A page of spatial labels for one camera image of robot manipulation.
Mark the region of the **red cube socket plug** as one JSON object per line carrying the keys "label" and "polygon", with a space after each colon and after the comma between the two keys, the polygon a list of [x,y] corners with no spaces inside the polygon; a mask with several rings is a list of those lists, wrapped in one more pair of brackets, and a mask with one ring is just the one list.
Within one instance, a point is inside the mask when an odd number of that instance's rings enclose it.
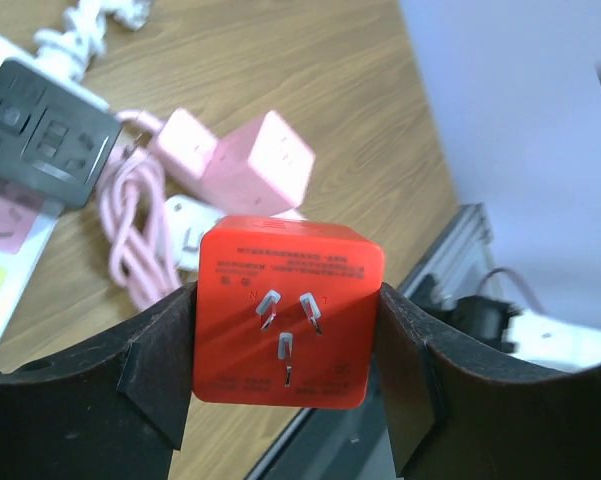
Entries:
{"label": "red cube socket plug", "polygon": [[228,216],[202,239],[193,392],[353,409],[366,395],[385,254],[331,223]]}

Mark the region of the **black cube socket plug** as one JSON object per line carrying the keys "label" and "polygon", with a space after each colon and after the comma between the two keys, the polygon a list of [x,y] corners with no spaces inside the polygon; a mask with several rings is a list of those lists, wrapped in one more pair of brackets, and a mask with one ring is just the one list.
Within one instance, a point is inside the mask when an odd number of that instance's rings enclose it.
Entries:
{"label": "black cube socket plug", "polygon": [[109,112],[21,61],[0,66],[0,178],[82,208],[121,129]]}

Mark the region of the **white multicolour power strip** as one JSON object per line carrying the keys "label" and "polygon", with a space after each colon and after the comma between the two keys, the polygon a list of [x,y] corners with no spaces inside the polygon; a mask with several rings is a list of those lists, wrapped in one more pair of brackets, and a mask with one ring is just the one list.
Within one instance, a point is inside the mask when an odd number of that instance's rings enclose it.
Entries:
{"label": "white multicolour power strip", "polygon": [[[71,79],[52,75],[29,53],[0,35],[0,66],[11,58],[111,114],[103,98]],[[52,197],[0,178],[0,339],[60,215],[68,208]]]}

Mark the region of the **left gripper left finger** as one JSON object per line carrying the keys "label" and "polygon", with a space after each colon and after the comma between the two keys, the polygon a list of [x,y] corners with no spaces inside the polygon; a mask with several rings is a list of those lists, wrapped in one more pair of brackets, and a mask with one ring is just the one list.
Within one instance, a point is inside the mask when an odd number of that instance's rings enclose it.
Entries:
{"label": "left gripper left finger", "polygon": [[166,479],[192,391],[196,286],[0,372],[0,479]]}

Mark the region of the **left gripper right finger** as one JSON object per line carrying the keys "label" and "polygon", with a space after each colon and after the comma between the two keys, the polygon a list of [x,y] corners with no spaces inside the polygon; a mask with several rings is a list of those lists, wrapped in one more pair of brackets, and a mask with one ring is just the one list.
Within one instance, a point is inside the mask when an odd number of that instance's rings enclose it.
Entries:
{"label": "left gripper right finger", "polygon": [[374,356],[403,479],[601,479],[601,365],[528,363],[379,293]]}

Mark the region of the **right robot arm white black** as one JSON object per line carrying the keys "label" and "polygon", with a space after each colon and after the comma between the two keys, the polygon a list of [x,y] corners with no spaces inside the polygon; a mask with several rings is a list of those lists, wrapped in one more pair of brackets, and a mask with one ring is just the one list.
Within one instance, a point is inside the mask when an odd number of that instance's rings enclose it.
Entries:
{"label": "right robot arm white black", "polygon": [[459,299],[448,322],[502,353],[574,373],[601,364],[601,330],[572,325],[483,296]]}

